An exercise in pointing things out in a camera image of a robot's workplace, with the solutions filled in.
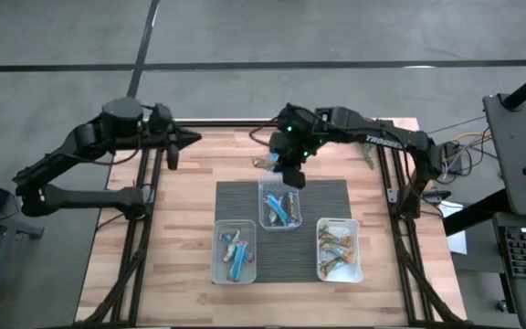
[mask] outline wooden tabletop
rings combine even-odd
[[[413,118],[394,119],[394,123],[417,129]],[[251,158],[268,150],[249,139],[247,128],[196,130],[203,139],[180,153],[179,169],[168,171],[163,164],[138,325],[406,324],[376,152],[372,154],[375,162],[372,170],[359,144],[329,143],[304,165],[309,180],[347,181],[352,217],[360,224],[362,282],[215,285],[210,281],[210,261],[216,182],[257,180],[262,172],[252,166]],[[263,131],[261,137],[266,138],[268,134],[269,131]],[[119,153],[117,158],[128,154]],[[390,153],[387,156],[395,185],[393,161]],[[139,156],[129,163],[113,166],[108,188],[131,186],[138,166]],[[423,209],[435,212],[428,206]],[[117,214],[116,210],[103,210],[100,223]],[[422,213],[416,224],[428,280],[451,310],[465,319],[441,219]],[[90,315],[116,281],[126,228],[126,220],[120,218],[97,233],[77,320]],[[418,318],[423,319],[414,282],[412,290]],[[125,301],[123,310],[127,314],[129,298]]]

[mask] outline rubber mat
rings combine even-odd
[[[258,221],[258,182],[218,182],[215,220],[249,219],[257,225],[255,282],[319,281],[316,223],[320,218],[351,218],[346,181],[310,181],[300,191],[302,223],[286,232],[268,232]]]

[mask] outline clear plastic bin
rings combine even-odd
[[[228,273],[233,266],[233,260],[223,262],[226,255],[226,243],[219,239],[222,233],[235,235],[240,229],[239,240],[248,242],[247,251],[254,255],[249,263],[241,264],[238,282],[228,279]],[[215,222],[214,236],[212,241],[212,263],[210,265],[210,276],[216,284],[247,284],[253,282],[257,277],[257,225],[252,220],[218,220]]]
[[[281,219],[277,218],[275,225],[271,225],[269,219],[269,213],[271,207],[265,202],[265,197],[269,194],[273,195],[278,201],[279,198],[285,196],[286,193],[293,193],[293,203],[296,212],[296,218],[298,219],[291,225],[284,226],[281,223]],[[291,186],[283,184],[281,181],[281,175],[266,175],[265,178],[259,180],[259,224],[267,231],[288,231],[298,228],[301,225],[301,213],[300,213],[300,191]]]
[[[331,254],[329,251],[320,250],[320,243],[316,241],[316,261],[318,278],[322,281],[330,282],[352,282],[358,283],[363,280],[364,275],[361,271],[361,250],[358,243],[358,222],[354,219],[340,219],[340,218],[320,218],[316,224],[316,239],[320,233],[320,229],[328,227],[329,232],[337,238],[345,236],[352,236],[352,246],[349,250],[354,252],[354,263],[346,264],[340,268],[331,271],[327,278],[320,275],[320,264],[323,261],[330,261],[337,256]]]

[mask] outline concrete floor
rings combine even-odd
[[[0,0],[0,65],[133,63],[149,0]],[[526,1],[162,0],[147,62],[526,59]],[[123,96],[130,72],[0,73],[0,186],[58,146],[75,125]],[[432,131],[482,115],[481,98],[510,92],[526,67],[145,72],[138,98],[178,118],[270,117],[291,101],[342,105],[366,116],[417,117]],[[484,120],[435,133],[441,143]],[[491,143],[485,149],[493,152]],[[474,202],[502,187],[485,158],[451,186]],[[80,165],[59,185],[102,189],[108,168]],[[20,239],[0,287],[0,328],[69,324],[98,211],[21,218],[46,227]],[[459,272],[468,319],[518,326],[494,311],[498,277]]]

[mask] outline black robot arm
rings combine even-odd
[[[179,151],[200,140],[201,135],[177,127],[170,110],[162,104],[148,109],[151,114],[145,119],[143,106],[137,100],[110,101],[103,105],[98,117],[72,130],[58,149],[17,173],[13,180],[16,194],[22,198],[22,212],[37,217],[61,208],[115,207],[127,219],[145,216],[146,200],[138,187],[66,191],[49,182],[74,165],[97,163],[106,153],[115,154],[118,150],[164,149],[168,168],[175,170]]]
[[[319,108],[315,112],[287,104],[277,117],[278,131],[271,135],[270,151],[279,156],[274,171],[283,173],[284,183],[305,186],[300,171],[308,157],[327,142],[373,143],[405,151],[416,165],[409,184],[399,191],[398,210],[403,216],[419,218],[421,194],[427,183],[442,173],[440,147],[424,132],[394,127],[387,121],[366,119],[343,107]]]

